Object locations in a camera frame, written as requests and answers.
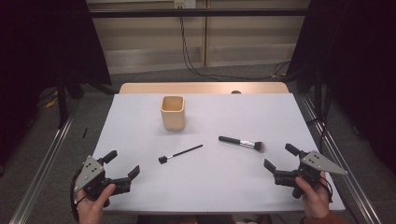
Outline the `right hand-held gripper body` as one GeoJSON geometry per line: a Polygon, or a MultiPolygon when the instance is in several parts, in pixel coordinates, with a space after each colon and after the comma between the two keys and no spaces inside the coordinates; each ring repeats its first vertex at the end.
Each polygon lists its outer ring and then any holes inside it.
{"type": "Polygon", "coordinates": [[[290,153],[300,160],[300,165],[293,171],[280,171],[274,168],[275,184],[293,188],[292,196],[300,198],[304,191],[296,184],[297,176],[304,179],[311,187],[320,184],[321,172],[348,175],[348,171],[326,158],[317,151],[309,153],[302,150],[291,150],[290,153]]]}

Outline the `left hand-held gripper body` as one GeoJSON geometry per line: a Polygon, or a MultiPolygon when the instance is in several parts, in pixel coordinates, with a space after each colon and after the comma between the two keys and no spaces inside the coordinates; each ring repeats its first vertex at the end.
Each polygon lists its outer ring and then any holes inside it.
{"type": "Polygon", "coordinates": [[[102,158],[96,160],[93,156],[88,156],[81,166],[74,192],[83,189],[89,198],[96,200],[109,184],[116,186],[113,195],[127,193],[131,189],[131,179],[128,176],[119,179],[107,178],[102,158]]]}

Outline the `thick black makeup brush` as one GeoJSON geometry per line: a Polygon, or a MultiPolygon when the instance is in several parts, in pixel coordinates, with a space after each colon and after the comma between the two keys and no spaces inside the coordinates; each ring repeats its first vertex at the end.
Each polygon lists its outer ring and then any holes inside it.
{"type": "Polygon", "coordinates": [[[241,139],[235,139],[227,136],[220,136],[219,140],[221,142],[226,142],[230,144],[235,144],[243,147],[249,147],[253,148],[256,151],[263,151],[264,150],[264,143],[263,142],[250,142],[248,140],[241,140],[241,139]]]}

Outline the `thin black makeup brush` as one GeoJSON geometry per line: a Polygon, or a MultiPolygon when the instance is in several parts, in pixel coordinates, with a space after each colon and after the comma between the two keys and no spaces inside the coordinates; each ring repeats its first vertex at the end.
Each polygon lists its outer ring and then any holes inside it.
{"type": "Polygon", "coordinates": [[[172,158],[174,158],[174,157],[176,157],[176,156],[182,155],[182,154],[184,154],[184,153],[193,151],[193,150],[195,150],[195,149],[197,149],[197,148],[199,148],[199,147],[202,147],[202,145],[199,145],[199,146],[196,146],[196,147],[192,147],[192,148],[183,150],[183,151],[178,152],[178,153],[176,153],[176,154],[174,154],[174,155],[171,155],[171,156],[162,156],[162,157],[160,157],[160,158],[158,159],[158,161],[159,161],[160,164],[167,163],[168,160],[170,160],[170,159],[172,159],[172,158]]]}

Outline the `beige square cup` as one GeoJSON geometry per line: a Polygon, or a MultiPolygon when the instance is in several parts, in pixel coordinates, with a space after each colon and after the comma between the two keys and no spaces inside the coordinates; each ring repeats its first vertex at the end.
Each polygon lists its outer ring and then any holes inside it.
{"type": "Polygon", "coordinates": [[[161,113],[166,130],[180,131],[185,128],[185,100],[182,96],[164,96],[161,113]]]}

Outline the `person's left hand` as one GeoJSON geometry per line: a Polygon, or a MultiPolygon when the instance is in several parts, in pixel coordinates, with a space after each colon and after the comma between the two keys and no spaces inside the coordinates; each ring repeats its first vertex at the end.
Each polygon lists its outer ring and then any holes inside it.
{"type": "Polygon", "coordinates": [[[108,185],[98,199],[91,200],[82,189],[77,193],[78,201],[78,223],[79,224],[103,224],[103,213],[105,202],[114,192],[116,186],[108,185]]]}

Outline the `person's right hand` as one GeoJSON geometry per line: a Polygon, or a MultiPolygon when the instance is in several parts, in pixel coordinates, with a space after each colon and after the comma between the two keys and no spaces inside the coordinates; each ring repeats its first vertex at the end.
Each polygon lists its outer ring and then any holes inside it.
{"type": "Polygon", "coordinates": [[[302,177],[295,178],[296,184],[304,191],[303,205],[306,218],[321,219],[330,214],[329,193],[327,191],[326,174],[320,173],[320,185],[311,187],[302,177]]]}

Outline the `white table mat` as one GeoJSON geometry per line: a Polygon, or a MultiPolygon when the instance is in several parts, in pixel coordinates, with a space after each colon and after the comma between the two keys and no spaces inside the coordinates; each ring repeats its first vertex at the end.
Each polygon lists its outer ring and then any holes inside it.
{"type": "Polygon", "coordinates": [[[160,94],[119,94],[93,153],[118,156],[106,165],[110,178],[139,176],[128,193],[111,198],[109,210],[136,214],[227,214],[300,211],[292,190],[278,186],[264,166],[294,170],[286,144],[309,152],[316,144],[290,93],[187,94],[186,126],[163,126],[160,94]],[[264,150],[221,142],[220,136],[263,142],[264,150]],[[160,164],[162,156],[202,145],[160,164]]]}

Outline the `black metal stand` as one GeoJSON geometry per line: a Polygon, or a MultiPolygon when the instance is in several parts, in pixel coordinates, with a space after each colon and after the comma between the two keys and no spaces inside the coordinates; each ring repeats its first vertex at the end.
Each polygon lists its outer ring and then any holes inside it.
{"type": "Polygon", "coordinates": [[[68,119],[65,83],[66,79],[64,76],[59,75],[57,78],[58,105],[60,113],[59,129],[62,129],[68,119]]]}

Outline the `wooden table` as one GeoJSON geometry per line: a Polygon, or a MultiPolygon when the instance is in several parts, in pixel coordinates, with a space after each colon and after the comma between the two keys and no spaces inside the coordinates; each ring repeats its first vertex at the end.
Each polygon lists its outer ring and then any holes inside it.
{"type": "Polygon", "coordinates": [[[158,82],[125,83],[120,93],[289,93],[282,82],[158,82]]]}

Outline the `black curtain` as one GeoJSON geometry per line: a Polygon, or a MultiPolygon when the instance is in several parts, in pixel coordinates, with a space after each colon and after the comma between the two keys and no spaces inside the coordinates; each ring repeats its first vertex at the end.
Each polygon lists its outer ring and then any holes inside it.
{"type": "Polygon", "coordinates": [[[396,0],[310,0],[288,77],[326,83],[396,175],[396,0]]]}
{"type": "Polygon", "coordinates": [[[111,83],[87,0],[0,0],[0,167],[23,137],[39,94],[63,82],[111,83]]]}

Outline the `black horizontal bar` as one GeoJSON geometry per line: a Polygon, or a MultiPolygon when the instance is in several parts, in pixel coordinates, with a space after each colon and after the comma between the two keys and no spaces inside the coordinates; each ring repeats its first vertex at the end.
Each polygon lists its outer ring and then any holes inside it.
{"type": "Polygon", "coordinates": [[[231,16],[306,16],[305,8],[196,8],[148,10],[91,10],[93,18],[157,18],[157,17],[231,17],[231,16]]]}

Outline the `metal floor rail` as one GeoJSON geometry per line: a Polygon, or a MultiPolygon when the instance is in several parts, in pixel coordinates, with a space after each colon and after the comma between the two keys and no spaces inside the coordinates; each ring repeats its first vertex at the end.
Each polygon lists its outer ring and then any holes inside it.
{"type": "Polygon", "coordinates": [[[50,145],[46,148],[46,154],[39,162],[32,181],[29,183],[28,189],[22,194],[22,198],[15,209],[8,224],[25,224],[30,216],[37,198],[43,189],[44,183],[48,178],[51,166],[68,134],[68,130],[73,122],[73,118],[77,113],[80,100],[72,100],[70,109],[66,110],[66,119],[55,130],[55,134],[51,139],[50,145]]]}
{"type": "Polygon", "coordinates": [[[320,143],[327,148],[328,154],[331,156],[331,158],[342,168],[345,168],[348,171],[348,175],[344,175],[343,180],[352,198],[354,199],[355,204],[359,208],[360,214],[364,219],[363,223],[382,224],[372,203],[369,201],[353,172],[350,170],[347,161],[342,155],[342,152],[333,140],[331,133],[325,128],[325,124],[318,119],[318,116],[315,112],[314,103],[307,96],[303,97],[303,102],[309,117],[313,120],[313,123],[315,124],[315,127],[321,136],[320,143]]]}

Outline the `white wall socket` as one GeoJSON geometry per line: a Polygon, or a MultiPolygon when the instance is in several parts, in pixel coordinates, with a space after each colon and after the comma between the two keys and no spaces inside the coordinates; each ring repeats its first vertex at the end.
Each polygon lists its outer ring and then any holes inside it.
{"type": "Polygon", "coordinates": [[[196,8],[196,0],[174,0],[175,9],[193,9],[196,8]]]}

